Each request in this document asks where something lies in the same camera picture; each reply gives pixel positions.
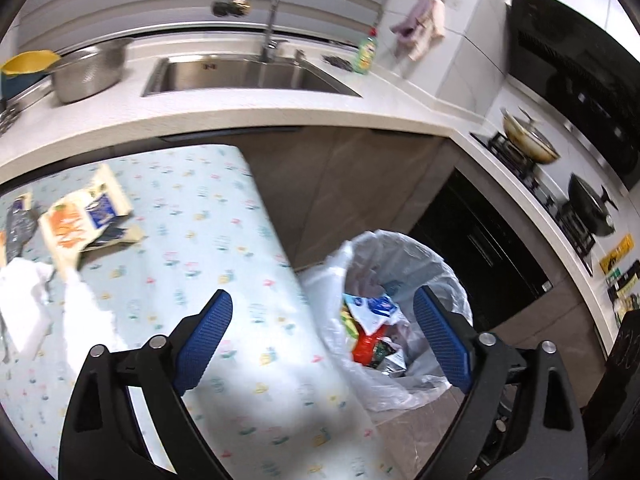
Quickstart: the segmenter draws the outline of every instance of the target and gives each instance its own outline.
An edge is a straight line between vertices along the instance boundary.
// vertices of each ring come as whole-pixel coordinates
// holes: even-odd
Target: stainless steel sink
[[[161,59],[143,96],[199,88],[291,89],[360,97],[304,59],[276,57],[263,63],[258,56],[225,54]]]

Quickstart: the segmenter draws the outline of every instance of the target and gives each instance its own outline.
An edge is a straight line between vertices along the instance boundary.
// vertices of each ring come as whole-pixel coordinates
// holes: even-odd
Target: white countertop
[[[362,76],[322,62],[322,54],[350,56],[339,47],[290,40],[284,56],[297,48],[309,62],[362,97],[291,90],[204,89],[142,97],[159,57],[180,54],[246,53],[259,50],[261,36],[198,33],[156,36],[129,48],[126,74],[116,86],[89,99],[60,105],[50,94],[25,110],[0,137],[0,184],[62,158],[149,137],[248,126],[325,125],[380,128],[451,138],[475,159],[531,218],[548,240],[587,304],[609,352],[618,332],[596,265],[592,278],[548,213],[486,149],[469,136],[483,118],[443,104],[415,86],[376,68]]]

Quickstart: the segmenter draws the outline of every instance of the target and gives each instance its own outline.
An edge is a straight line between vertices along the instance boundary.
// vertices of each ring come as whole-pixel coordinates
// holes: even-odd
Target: floor
[[[407,480],[412,480],[435,451],[464,399],[452,387],[436,401],[378,426]]]

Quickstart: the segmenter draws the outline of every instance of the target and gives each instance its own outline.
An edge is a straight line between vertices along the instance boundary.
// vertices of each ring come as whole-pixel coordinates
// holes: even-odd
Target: sink faucet handle
[[[276,53],[278,51],[278,47],[283,44],[283,43],[289,43],[288,40],[271,40],[268,44],[267,44],[267,49],[268,49],[268,56],[269,59],[273,59],[276,56]]]
[[[271,40],[269,42],[269,48],[277,50],[282,43],[289,43],[289,40]]]

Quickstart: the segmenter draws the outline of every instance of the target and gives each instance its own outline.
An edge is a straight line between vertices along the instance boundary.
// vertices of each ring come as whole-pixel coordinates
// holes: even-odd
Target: stove
[[[565,200],[558,201],[535,175],[534,169],[537,164],[500,132],[488,141],[486,137],[477,134],[471,134],[471,136],[505,165],[540,202],[574,248],[584,268],[590,276],[593,276],[591,265],[591,249],[595,245],[593,235],[580,220],[571,204]]]

